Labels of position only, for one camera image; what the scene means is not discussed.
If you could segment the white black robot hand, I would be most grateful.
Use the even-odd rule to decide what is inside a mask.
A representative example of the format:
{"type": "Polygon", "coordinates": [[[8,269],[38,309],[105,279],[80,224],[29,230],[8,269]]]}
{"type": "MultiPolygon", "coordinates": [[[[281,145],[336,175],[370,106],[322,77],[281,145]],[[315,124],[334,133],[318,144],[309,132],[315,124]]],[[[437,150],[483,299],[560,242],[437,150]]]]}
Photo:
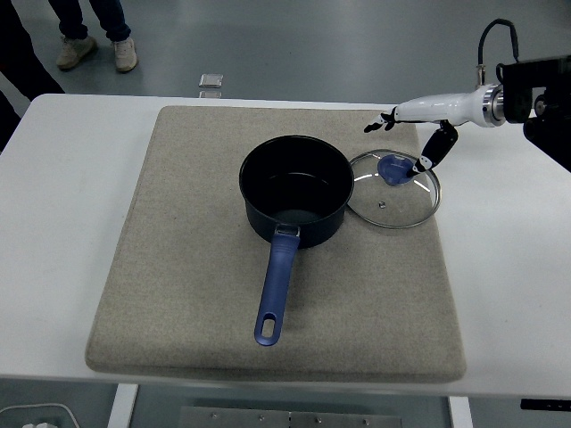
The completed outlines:
{"type": "Polygon", "coordinates": [[[394,106],[380,112],[364,128],[366,133],[392,129],[401,123],[437,123],[439,128],[426,143],[420,157],[407,171],[414,177],[438,165],[458,140],[456,127],[467,122],[483,128],[501,124],[493,114],[497,86],[481,86],[471,93],[430,95],[394,106]]]}

